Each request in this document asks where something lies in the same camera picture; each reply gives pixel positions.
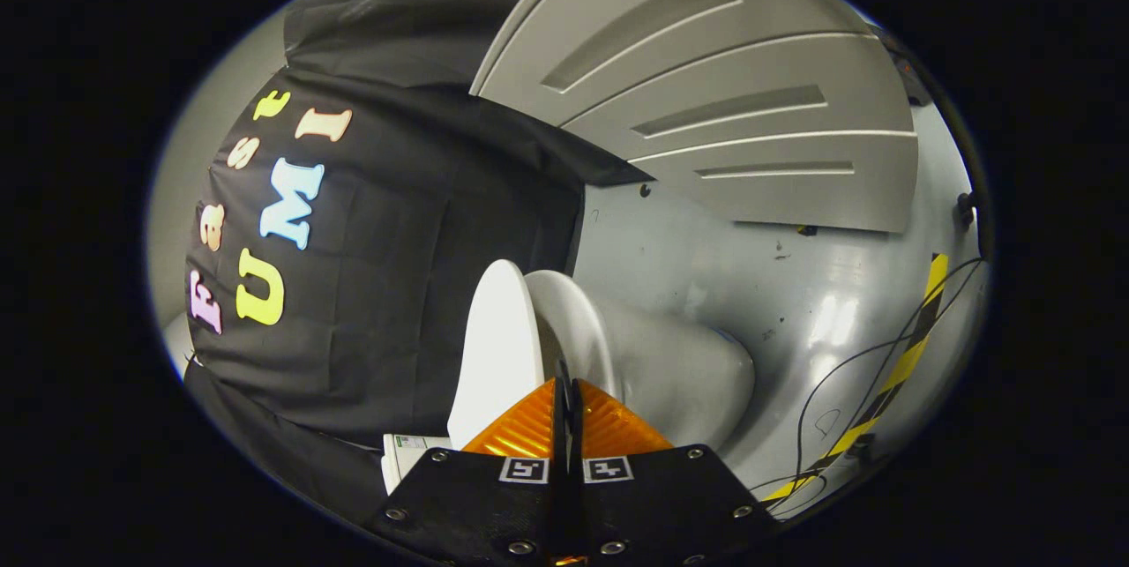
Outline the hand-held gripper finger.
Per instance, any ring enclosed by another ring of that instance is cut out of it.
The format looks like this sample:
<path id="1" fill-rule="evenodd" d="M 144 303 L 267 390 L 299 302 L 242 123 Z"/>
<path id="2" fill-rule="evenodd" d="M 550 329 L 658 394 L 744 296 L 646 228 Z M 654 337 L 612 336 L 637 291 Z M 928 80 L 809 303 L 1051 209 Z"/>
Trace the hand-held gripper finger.
<path id="1" fill-rule="evenodd" d="M 778 534 L 709 445 L 671 443 L 588 381 L 570 402 L 567 525 L 589 566 L 723 566 Z"/>
<path id="2" fill-rule="evenodd" d="M 567 542 L 568 385 L 555 375 L 484 430 L 534 420 L 533 456 L 432 447 L 370 514 L 364 527 L 429 566 L 550 566 Z"/>

